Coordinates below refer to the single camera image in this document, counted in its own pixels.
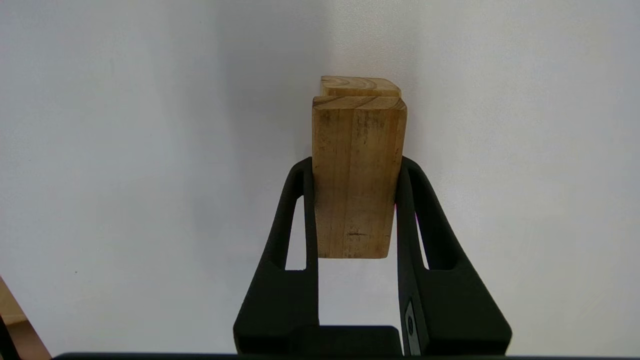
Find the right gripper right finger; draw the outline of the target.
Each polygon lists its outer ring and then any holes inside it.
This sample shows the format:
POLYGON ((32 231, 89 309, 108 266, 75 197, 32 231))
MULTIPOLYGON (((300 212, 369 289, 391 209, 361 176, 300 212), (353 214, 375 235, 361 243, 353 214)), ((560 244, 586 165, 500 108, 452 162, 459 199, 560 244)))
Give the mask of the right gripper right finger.
POLYGON ((408 356, 504 356, 512 328, 467 257, 422 168, 402 158, 398 309, 408 356))

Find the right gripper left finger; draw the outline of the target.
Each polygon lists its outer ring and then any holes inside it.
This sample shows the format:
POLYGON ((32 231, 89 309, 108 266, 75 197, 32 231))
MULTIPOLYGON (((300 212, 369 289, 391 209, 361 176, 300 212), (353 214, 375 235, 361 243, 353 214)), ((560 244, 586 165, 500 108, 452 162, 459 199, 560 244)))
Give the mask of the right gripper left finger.
POLYGON ((239 354, 288 354, 295 333, 319 325, 319 255, 314 210, 313 160, 286 176, 269 236, 233 324, 239 354), (286 269, 291 226, 303 200, 304 269, 286 269))

